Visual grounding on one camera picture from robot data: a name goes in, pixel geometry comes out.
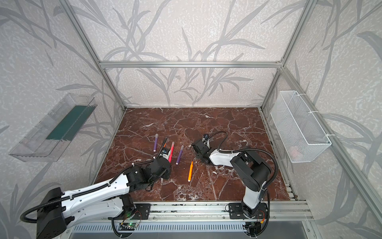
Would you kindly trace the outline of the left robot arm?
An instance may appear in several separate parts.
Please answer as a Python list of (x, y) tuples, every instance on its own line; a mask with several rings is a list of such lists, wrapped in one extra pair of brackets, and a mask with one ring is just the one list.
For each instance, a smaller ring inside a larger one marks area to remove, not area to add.
[(68, 228), (95, 219), (128, 219), (137, 213), (131, 192), (150, 190), (159, 179), (169, 179), (171, 163), (164, 157), (121, 170), (115, 177), (76, 190), (50, 190), (43, 201), (26, 211), (20, 220), (36, 224), (38, 239), (52, 239)]

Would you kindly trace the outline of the yellow orange highlighter pen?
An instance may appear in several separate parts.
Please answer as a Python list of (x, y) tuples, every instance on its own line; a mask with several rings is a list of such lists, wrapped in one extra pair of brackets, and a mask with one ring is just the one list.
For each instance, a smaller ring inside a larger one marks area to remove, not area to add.
[(188, 182), (191, 182), (193, 175), (194, 162), (192, 161), (189, 168)]

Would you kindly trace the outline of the purple highlighter pen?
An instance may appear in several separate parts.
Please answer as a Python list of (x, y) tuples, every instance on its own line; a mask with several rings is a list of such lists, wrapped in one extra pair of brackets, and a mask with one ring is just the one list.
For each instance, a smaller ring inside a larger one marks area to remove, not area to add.
[(159, 137), (159, 135), (156, 133), (155, 134), (155, 141), (154, 141), (153, 152), (157, 151), (158, 137)]
[(177, 157), (176, 165), (179, 165), (181, 157), (182, 157), (182, 154), (183, 154), (183, 151), (184, 151), (184, 145), (182, 145), (181, 148), (180, 148), (180, 152), (179, 152), (179, 155)]

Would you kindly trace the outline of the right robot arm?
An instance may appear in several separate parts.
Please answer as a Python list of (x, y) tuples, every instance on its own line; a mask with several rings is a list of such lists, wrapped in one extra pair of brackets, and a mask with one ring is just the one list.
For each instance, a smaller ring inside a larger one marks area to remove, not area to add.
[(265, 150), (245, 148), (222, 150), (210, 148), (208, 140), (197, 140), (192, 144), (196, 158), (206, 164), (232, 167), (243, 184), (245, 194), (241, 202), (243, 216), (252, 219), (260, 211), (260, 205), (268, 186), (275, 180), (279, 165), (275, 157)]

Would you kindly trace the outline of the pink highlighter pen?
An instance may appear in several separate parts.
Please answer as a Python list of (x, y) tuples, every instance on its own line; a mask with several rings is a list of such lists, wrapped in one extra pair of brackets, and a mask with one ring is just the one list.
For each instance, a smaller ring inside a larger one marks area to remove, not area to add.
[(168, 158), (168, 161), (170, 163), (172, 162), (172, 157), (173, 157), (173, 153), (174, 153), (174, 147), (175, 147), (175, 142), (172, 142), (171, 148), (170, 148), (170, 154), (169, 154), (169, 158)]

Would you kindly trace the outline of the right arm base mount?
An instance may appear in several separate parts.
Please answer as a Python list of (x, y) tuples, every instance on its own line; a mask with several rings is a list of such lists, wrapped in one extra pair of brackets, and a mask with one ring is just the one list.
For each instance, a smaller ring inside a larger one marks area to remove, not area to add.
[(242, 203), (229, 203), (227, 211), (230, 219), (268, 219), (269, 209), (266, 203), (259, 203), (255, 209), (250, 209)]

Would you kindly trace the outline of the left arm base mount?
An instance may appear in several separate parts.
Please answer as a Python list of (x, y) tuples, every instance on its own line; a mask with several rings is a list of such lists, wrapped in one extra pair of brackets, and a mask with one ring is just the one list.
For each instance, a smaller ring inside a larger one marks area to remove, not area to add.
[(150, 215), (151, 204), (140, 203), (135, 204), (135, 208), (128, 211), (124, 219), (126, 220), (148, 220)]

